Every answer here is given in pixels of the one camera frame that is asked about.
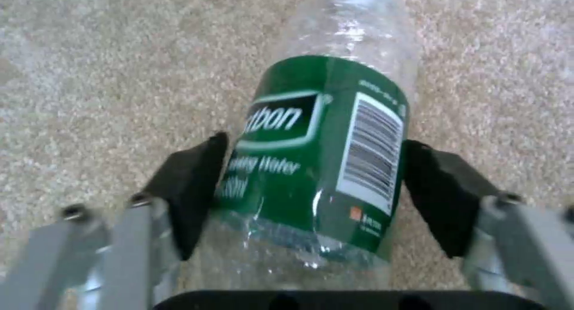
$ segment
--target white barcode label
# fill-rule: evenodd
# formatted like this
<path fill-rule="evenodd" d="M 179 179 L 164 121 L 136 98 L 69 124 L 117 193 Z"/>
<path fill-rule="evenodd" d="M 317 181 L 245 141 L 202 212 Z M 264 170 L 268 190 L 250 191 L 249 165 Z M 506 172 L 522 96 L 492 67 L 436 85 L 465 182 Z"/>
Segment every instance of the white barcode label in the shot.
<path fill-rule="evenodd" d="M 385 105 L 357 93 L 337 181 L 337 191 L 390 216 L 403 122 Z"/>

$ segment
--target black plastic base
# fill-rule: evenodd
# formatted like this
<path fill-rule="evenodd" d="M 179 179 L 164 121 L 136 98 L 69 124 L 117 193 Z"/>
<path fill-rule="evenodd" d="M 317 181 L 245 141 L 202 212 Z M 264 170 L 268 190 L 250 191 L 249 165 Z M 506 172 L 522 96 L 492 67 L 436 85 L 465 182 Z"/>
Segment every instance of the black plastic base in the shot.
<path fill-rule="evenodd" d="M 277 292 L 195 291 L 174 296 L 155 310 L 543 310 L 511 294 L 469 291 Z"/>

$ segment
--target green bottle label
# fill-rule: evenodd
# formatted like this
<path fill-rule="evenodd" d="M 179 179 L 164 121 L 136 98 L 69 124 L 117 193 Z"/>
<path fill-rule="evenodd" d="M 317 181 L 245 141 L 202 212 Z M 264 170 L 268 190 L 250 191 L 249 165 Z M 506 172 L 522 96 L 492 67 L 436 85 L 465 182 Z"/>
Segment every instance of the green bottle label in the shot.
<path fill-rule="evenodd" d="M 217 192 L 221 208 L 388 259 L 408 114 L 400 89 L 360 63 L 322 56 L 276 63 L 231 155 Z"/>

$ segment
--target beige carpet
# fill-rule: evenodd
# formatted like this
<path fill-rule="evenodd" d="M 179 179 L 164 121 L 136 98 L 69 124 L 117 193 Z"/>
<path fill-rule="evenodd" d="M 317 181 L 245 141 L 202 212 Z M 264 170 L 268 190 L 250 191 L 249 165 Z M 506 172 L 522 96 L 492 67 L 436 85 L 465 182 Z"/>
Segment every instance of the beige carpet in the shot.
<path fill-rule="evenodd" d="M 0 275 L 72 202 L 122 202 L 170 152 L 237 135 L 301 0 L 0 0 Z M 422 99 L 410 137 L 554 208 L 574 196 L 574 0 L 406 0 Z M 396 288 L 464 286 L 407 198 Z"/>

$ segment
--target orange logo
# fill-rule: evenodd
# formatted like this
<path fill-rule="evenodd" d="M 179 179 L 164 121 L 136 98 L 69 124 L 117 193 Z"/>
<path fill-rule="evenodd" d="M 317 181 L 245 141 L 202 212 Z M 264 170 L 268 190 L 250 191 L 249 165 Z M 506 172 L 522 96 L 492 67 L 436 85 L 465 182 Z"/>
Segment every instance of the orange logo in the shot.
<path fill-rule="evenodd" d="M 349 218 L 351 218 L 352 220 L 355 220 L 355 222 L 359 222 L 361 220 L 361 217 L 363 216 L 363 211 L 356 207 L 356 206 L 352 206 L 351 207 L 351 212 L 349 214 Z"/>

